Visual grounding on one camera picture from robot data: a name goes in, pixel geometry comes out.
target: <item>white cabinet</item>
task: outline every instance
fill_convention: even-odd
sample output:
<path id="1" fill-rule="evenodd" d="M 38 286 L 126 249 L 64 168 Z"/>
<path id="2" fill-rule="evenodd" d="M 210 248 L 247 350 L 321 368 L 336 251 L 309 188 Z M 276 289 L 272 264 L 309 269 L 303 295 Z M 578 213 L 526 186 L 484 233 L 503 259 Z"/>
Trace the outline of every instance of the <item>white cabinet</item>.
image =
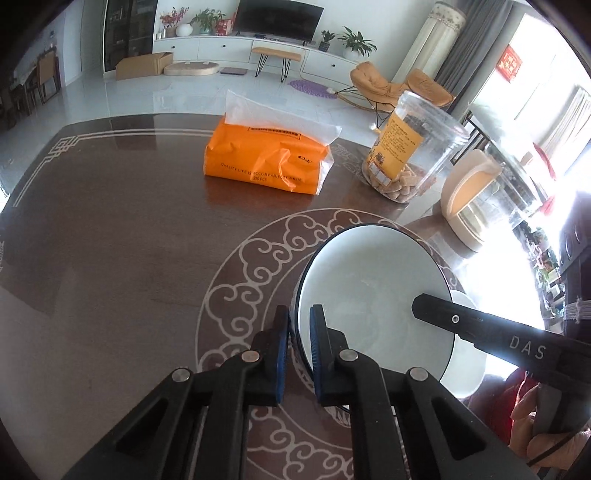
<path id="1" fill-rule="evenodd" d="M 253 47 L 274 48 L 298 53 L 301 55 L 302 61 L 291 62 L 290 76 L 309 77 L 310 80 L 339 90 L 344 86 L 351 85 L 349 73 L 357 65 L 355 62 L 330 53 L 312 50 L 310 47 L 246 37 L 194 35 L 165 38 L 155 40 L 152 51 L 154 53 L 171 51 L 174 53 L 174 61 L 208 60 L 219 62 L 222 66 L 239 66 L 255 70 L 261 56 L 251 53 Z M 269 56 L 263 67 L 263 72 L 281 73 L 282 62 L 283 60 L 279 57 Z"/>
<path id="2" fill-rule="evenodd" d="M 197 59 L 248 63 L 251 48 L 252 40 L 246 38 L 202 37 Z"/>
<path id="3" fill-rule="evenodd" d="M 321 51 L 310 50 L 302 72 L 344 85 L 353 85 L 349 74 L 356 66 L 357 64 L 352 61 L 340 59 Z"/>
<path id="4" fill-rule="evenodd" d="M 195 60 L 199 52 L 199 38 L 166 38 L 155 40 L 152 52 L 173 52 L 173 61 Z"/>

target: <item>clear plastic jar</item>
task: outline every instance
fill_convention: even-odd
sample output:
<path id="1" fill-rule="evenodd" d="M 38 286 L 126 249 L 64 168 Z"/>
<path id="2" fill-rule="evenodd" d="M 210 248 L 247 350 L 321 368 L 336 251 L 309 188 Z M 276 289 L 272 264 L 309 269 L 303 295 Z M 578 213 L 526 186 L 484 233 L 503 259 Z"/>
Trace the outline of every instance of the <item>clear plastic jar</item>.
<path id="1" fill-rule="evenodd" d="M 400 97 L 361 171 L 382 195 L 408 203 L 436 182 L 445 162 L 469 137 L 451 115 L 407 91 Z"/>

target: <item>white bowl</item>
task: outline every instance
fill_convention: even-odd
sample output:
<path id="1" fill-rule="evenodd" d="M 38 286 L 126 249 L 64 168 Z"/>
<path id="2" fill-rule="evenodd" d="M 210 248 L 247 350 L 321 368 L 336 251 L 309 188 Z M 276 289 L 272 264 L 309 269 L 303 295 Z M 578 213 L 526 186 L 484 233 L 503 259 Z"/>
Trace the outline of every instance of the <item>white bowl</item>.
<path id="1" fill-rule="evenodd" d="M 431 256 L 408 235 L 385 225 L 358 225 L 333 235 L 315 253 L 298 289 L 294 320 L 308 368 L 310 307 L 322 304 L 326 324 L 349 347 L 390 370 L 423 367 L 441 379 L 454 334 L 414 317 L 421 293 L 452 299 Z"/>

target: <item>tv stand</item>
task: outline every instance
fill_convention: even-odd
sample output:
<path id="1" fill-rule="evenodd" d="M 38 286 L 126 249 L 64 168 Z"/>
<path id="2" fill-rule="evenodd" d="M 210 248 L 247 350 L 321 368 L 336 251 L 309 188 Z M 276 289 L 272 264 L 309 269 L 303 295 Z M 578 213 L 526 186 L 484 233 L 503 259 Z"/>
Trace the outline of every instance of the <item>tv stand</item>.
<path id="1" fill-rule="evenodd" d="M 240 31 L 227 37 L 190 35 L 155 40 L 152 51 L 173 52 L 174 61 L 212 61 L 221 67 L 252 70 L 252 75 L 255 75 L 259 70 L 261 53 L 259 50 L 259 53 L 253 52 L 253 48 L 270 48 L 282 52 L 279 57 L 269 55 L 264 66 L 266 72 L 281 75 L 284 81 L 289 75 L 321 83 L 335 90 L 351 86 L 350 73 L 357 65 L 343 57 L 303 44 L 301 40 L 289 42 L 280 38 L 246 37 Z M 289 60 L 291 56 L 293 58 L 288 69 L 287 61 L 283 58 Z"/>

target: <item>metal screw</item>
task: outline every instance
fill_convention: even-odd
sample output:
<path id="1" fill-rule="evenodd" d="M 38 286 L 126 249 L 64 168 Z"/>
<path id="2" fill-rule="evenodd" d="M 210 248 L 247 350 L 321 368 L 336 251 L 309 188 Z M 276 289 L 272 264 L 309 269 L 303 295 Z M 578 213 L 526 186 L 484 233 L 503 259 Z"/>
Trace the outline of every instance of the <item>metal screw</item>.
<path id="1" fill-rule="evenodd" d="M 355 362 L 355 360 L 359 358 L 359 355 L 355 350 L 347 348 L 345 350 L 340 351 L 339 357 L 341 358 L 341 360 L 344 360 L 345 362 Z"/>
<path id="2" fill-rule="evenodd" d="M 173 372 L 173 381 L 175 382 L 186 382 L 191 377 L 191 372 L 186 368 L 177 368 Z"/>
<path id="3" fill-rule="evenodd" d="M 242 360 L 244 360 L 247 364 L 252 364 L 254 362 L 258 362 L 261 356 L 256 350 L 247 350 L 246 352 L 242 353 L 241 357 Z"/>
<path id="4" fill-rule="evenodd" d="M 414 367 L 410 370 L 410 376 L 417 382 L 424 382 L 427 378 L 429 378 L 429 373 L 422 367 Z"/>

